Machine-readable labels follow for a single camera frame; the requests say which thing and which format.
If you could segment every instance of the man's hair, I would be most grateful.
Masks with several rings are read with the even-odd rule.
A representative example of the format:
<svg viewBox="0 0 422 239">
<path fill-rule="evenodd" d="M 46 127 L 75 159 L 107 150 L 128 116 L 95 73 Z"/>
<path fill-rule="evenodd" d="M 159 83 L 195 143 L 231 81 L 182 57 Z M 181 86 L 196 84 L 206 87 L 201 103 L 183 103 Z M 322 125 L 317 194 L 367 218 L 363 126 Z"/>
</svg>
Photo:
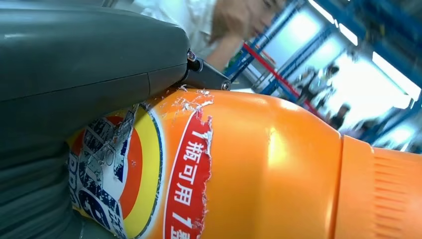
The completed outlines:
<svg viewBox="0 0 422 239">
<path fill-rule="evenodd" d="M 343 109 L 345 109 L 346 111 L 350 111 L 350 109 L 352 109 L 352 107 L 350 107 L 350 105 L 349 104 L 346 104 L 346 103 L 344 103 L 343 105 L 341 105 L 341 107 L 340 108 L 343 108 Z"/>
<path fill-rule="evenodd" d="M 330 64 L 329 66 L 328 66 L 328 71 L 331 73 L 331 74 L 336 74 L 338 71 L 340 70 L 340 67 L 338 67 L 338 66 L 336 66 L 336 65 L 334 65 L 334 64 Z"/>
</svg>

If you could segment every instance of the red bar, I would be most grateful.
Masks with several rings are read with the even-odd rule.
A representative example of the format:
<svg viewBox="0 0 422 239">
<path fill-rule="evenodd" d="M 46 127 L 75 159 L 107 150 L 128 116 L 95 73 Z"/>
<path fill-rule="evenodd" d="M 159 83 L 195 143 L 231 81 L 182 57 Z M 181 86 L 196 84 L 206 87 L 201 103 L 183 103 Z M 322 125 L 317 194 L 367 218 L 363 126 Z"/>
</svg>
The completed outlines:
<svg viewBox="0 0 422 239">
<path fill-rule="evenodd" d="M 287 89 L 289 89 L 293 95 L 295 95 L 296 97 L 299 97 L 299 93 L 289 84 L 289 82 L 284 79 L 283 77 L 281 77 L 274 69 L 271 68 L 271 66 L 265 62 L 265 60 L 258 55 L 250 46 L 248 46 L 246 43 L 243 44 L 243 47 L 249 52 L 249 54 L 251 54 L 257 61 L 259 61 L 259 63 L 261 63 L 261 65 L 263 65 L 269 72 L 271 72 L 271 74 L 273 74 L 275 76 L 275 78 L 281 82 L 283 85 L 285 85 L 287 87 Z M 321 116 L 319 115 L 318 111 L 311 106 L 309 101 L 305 101 L 305 105 L 309 108 L 309 111 L 316 115 L 317 117 L 321 118 Z"/>
</svg>

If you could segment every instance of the screw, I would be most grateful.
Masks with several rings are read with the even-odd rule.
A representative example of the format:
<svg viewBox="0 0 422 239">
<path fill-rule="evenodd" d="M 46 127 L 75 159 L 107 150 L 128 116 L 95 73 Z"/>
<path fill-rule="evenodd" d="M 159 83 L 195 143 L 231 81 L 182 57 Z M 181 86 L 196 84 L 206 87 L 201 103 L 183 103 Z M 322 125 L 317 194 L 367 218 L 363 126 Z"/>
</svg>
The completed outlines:
<svg viewBox="0 0 422 239">
<path fill-rule="evenodd" d="M 196 60 L 196 56 L 195 56 L 195 54 L 192 52 L 192 51 L 189 51 L 188 52 L 188 60 L 190 60 L 190 61 L 195 61 Z"/>
<path fill-rule="evenodd" d="M 227 82 L 227 81 L 223 82 L 223 84 L 221 85 L 221 89 L 223 91 L 229 91 L 230 90 L 230 82 Z"/>
</svg>

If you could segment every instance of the white shirt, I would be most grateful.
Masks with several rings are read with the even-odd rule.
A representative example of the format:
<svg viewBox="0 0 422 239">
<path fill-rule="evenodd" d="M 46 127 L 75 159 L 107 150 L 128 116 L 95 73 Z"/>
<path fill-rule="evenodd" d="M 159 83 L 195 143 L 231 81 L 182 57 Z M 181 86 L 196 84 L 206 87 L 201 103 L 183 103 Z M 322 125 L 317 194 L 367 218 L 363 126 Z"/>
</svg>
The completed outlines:
<svg viewBox="0 0 422 239">
<path fill-rule="evenodd" d="M 319 74 L 319 72 L 312 72 L 305 79 L 302 79 L 300 85 L 305 86 L 307 84 L 309 84 L 309 91 L 313 94 L 318 94 L 329 87 L 326 76 Z"/>
<path fill-rule="evenodd" d="M 191 50 L 206 57 L 217 43 L 209 45 L 216 0 L 135 0 L 134 10 L 142 15 L 181 27 L 191 42 Z"/>
</svg>

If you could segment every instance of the bolt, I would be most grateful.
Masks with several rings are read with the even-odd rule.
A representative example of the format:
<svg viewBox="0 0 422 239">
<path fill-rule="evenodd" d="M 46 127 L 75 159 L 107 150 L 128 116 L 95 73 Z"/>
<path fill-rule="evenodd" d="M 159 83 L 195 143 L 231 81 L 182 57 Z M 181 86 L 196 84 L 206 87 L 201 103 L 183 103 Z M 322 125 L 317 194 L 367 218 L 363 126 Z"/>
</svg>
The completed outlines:
<svg viewBox="0 0 422 239">
<path fill-rule="evenodd" d="M 230 82 L 223 82 L 223 84 L 221 85 L 221 89 L 223 91 L 229 91 L 230 90 Z"/>
</svg>

